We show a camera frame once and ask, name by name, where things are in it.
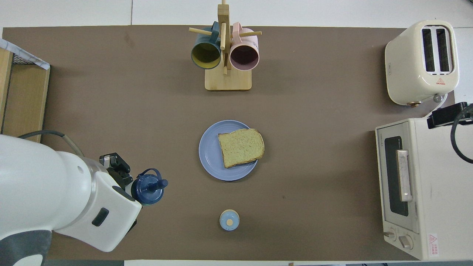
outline brown table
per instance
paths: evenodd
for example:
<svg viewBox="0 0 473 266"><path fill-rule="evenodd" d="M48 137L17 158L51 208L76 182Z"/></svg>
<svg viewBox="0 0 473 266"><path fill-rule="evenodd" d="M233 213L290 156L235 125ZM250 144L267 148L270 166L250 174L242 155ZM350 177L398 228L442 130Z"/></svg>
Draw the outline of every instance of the brown table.
<svg viewBox="0 0 473 266"><path fill-rule="evenodd" d="M209 92L187 28L4 29L52 65L45 129L89 158L117 152L133 176L156 167L169 180L113 252L55 234L49 258L413 259L383 240L373 131L435 106L388 97L384 47L402 29L253 27L263 31L253 88ZM266 146L236 182L210 176L198 156L204 131L225 119L258 129ZM58 138L44 144L70 151ZM233 232L219 227L228 208L241 217Z"/></svg>

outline warning label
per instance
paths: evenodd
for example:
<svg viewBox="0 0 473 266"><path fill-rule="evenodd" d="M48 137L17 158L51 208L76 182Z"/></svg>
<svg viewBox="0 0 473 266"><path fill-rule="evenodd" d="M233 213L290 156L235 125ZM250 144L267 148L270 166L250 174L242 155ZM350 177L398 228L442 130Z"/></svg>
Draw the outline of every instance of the warning label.
<svg viewBox="0 0 473 266"><path fill-rule="evenodd" d="M436 84L445 85L445 82L443 81L442 78L440 78L440 79L437 80L437 83L436 83Z"/></svg>
<svg viewBox="0 0 473 266"><path fill-rule="evenodd" d="M437 234L429 234L429 255L431 257L438 257Z"/></svg>

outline red warning triangle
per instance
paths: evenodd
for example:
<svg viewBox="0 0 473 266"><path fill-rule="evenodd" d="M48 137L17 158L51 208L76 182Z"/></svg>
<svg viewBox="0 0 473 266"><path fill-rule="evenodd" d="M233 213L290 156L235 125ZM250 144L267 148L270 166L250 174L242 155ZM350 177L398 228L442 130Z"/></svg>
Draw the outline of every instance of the red warning triangle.
<svg viewBox="0 0 473 266"><path fill-rule="evenodd" d="M431 244L435 242L435 240L437 240L437 238L435 238L433 235L429 235L429 241Z"/></svg>

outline mug rack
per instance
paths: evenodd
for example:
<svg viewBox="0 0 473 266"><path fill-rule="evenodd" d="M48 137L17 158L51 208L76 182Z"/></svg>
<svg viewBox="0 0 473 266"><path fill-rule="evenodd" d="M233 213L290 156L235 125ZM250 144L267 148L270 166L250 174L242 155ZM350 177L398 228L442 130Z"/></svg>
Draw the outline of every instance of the mug rack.
<svg viewBox="0 0 473 266"><path fill-rule="evenodd" d="M222 60L213 69L205 70L205 88L207 90L249 90L251 89L251 70L242 71L232 68L230 63L230 7L226 0L218 5L217 16L220 26L220 49ZM189 28L190 32L211 35L210 31ZM261 31L241 33L240 37L261 35Z"/></svg>

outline white power cord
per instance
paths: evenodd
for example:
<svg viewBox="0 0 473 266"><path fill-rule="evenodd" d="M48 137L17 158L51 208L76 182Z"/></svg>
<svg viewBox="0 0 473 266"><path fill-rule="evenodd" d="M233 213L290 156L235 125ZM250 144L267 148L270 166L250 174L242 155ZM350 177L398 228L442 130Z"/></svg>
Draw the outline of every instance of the white power cord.
<svg viewBox="0 0 473 266"><path fill-rule="evenodd" d="M442 107L442 105L447 100L447 96L448 96L448 94L445 94L445 97L442 99L442 101L434 109L432 109L432 111L430 113L428 113L426 116L424 116L424 118L429 117L432 114L433 111L435 111L435 110L439 109L440 107Z"/></svg>

